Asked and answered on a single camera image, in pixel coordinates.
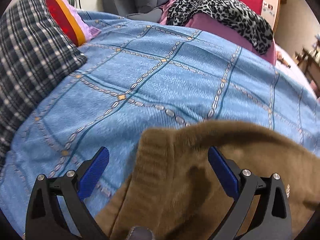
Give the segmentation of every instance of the black and white checkered pillow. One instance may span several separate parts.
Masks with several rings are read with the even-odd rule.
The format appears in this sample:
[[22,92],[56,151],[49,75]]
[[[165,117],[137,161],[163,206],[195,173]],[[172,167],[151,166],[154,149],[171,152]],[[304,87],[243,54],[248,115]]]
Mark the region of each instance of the black and white checkered pillow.
[[51,17],[45,0],[20,0],[0,20],[0,169],[15,131],[87,61]]

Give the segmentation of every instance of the leopard print cloth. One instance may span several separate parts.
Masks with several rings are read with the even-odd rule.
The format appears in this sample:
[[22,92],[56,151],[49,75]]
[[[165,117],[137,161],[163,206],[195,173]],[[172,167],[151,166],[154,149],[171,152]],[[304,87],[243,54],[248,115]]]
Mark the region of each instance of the leopard print cloth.
[[184,26],[196,13],[211,18],[246,38],[259,54],[265,54],[273,41],[269,23],[239,0],[176,0],[169,8],[167,25]]

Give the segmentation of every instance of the brown garment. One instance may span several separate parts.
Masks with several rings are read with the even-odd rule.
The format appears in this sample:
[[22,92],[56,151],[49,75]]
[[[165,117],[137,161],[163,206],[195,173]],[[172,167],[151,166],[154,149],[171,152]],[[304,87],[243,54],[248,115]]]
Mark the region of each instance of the brown garment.
[[132,176],[96,216],[105,234],[111,240],[125,239],[130,228],[139,225],[151,229],[157,240],[207,240],[233,202],[207,160],[210,146],[257,176],[280,174],[284,187],[290,184],[293,235],[302,230],[320,201],[320,159],[264,127],[207,121],[142,134]]

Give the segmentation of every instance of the pink blanket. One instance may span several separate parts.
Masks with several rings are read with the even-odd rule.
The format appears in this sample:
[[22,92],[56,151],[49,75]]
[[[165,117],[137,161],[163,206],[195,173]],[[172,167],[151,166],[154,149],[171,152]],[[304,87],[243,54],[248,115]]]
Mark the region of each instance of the pink blanket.
[[[166,25],[168,10],[172,3],[175,0],[169,0],[165,5],[162,6],[163,14],[160,19],[160,24]],[[264,55],[260,55],[252,46],[252,44],[238,34],[235,30],[219,23],[217,20],[212,19],[209,15],[204,13],[197,13],[195,14],[185,25],[186,27],[195,28],[199,30],[203,30],[209,33],[213,33],[217,36],[220,36],[228,41],[237,44],[254,54],[258,55],[259,57],[265,59],[266,61],[270,62],[272,65],[276,64],[276,49],[275,49],[275,41],[268,50],[268,52]]]

